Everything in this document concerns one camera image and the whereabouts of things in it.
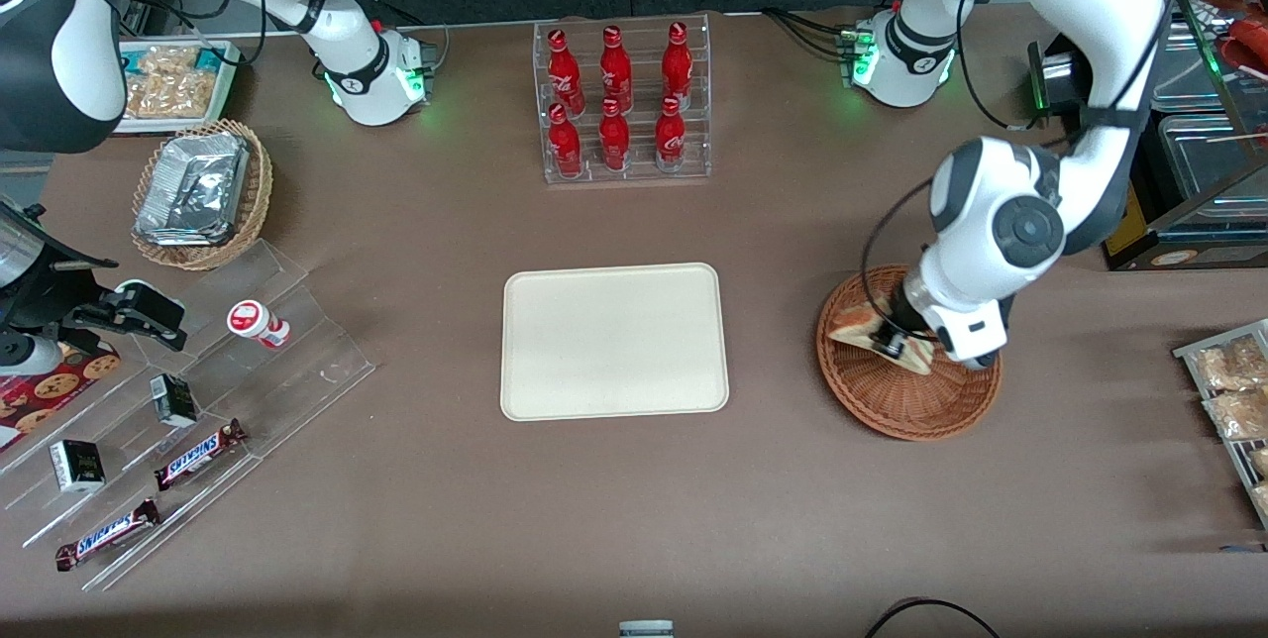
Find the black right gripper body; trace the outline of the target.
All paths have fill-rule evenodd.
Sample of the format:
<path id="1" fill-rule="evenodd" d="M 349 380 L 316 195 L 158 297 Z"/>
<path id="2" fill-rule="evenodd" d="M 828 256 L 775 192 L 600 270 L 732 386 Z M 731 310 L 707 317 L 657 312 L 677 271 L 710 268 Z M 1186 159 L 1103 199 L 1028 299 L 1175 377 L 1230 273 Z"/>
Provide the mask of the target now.
<path id="1" fill-rule="evenodd" d="M 36 331 L 81 304 L 96 303 L 100 290 L 93 271 L 118 264 L 74 250 L 52 237 L 28 209 L 3 203 L 3 327 Z"/>

